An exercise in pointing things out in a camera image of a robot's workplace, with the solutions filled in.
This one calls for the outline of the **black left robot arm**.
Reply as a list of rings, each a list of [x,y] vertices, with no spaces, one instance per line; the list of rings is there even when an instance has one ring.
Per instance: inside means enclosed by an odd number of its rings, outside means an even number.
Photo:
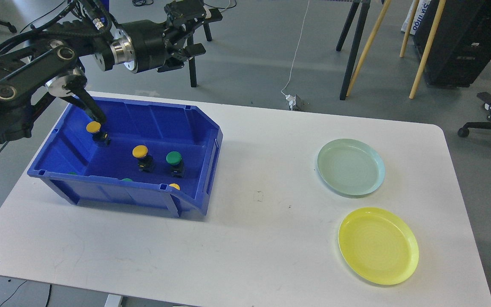
[[[85,87],[80,58],[93,55],[108,71],[123,64],[133,73],[183,68],[206,52],[193,35],[222,19],[202,0],[177,0],[166,20],[118,23],[99,0],[69,0],[53,19],[0,44],[0,144],[30,138],[35,120],[56,99],[79,107],[92,120],[106,117]]]

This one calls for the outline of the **yellow button near arm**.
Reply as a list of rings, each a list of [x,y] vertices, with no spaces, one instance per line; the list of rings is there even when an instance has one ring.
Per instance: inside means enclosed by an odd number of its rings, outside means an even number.
[[[86,130],[92,135],[92,140],[96,146],[107,147],[110,144],[109,135],[101,129],[101,124],[97,121],[91,121],[86,125]]]

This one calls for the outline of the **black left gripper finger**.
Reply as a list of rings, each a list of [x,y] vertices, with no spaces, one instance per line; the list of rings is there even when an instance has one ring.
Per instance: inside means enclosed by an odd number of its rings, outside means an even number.
[[[179,70],[183,68],[185,62],[195,58],[195,56],[203,55],[205,53],[206,49],[202,43],[195,43],[178,50],[171,49],[166,53],[165,60],[162,63],[162,66],[159,67],[159,72]]]
[[[222,20],[218,9],[208,9],[200,0],[174,0],[165,5],[167,23],[180,27],[187,23],[214,23]]]

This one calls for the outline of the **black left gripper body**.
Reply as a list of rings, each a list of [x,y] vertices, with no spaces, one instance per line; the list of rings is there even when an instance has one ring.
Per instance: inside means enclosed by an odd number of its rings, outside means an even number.
[[[185,45],[185,25],[175,26],[168,20],[154,23],[151,20],[140,20],[131,23],[131,44],[134,49],[133,73],[156,69],[158,72],[178,70],[185,66],[185,61],[174,58]]]

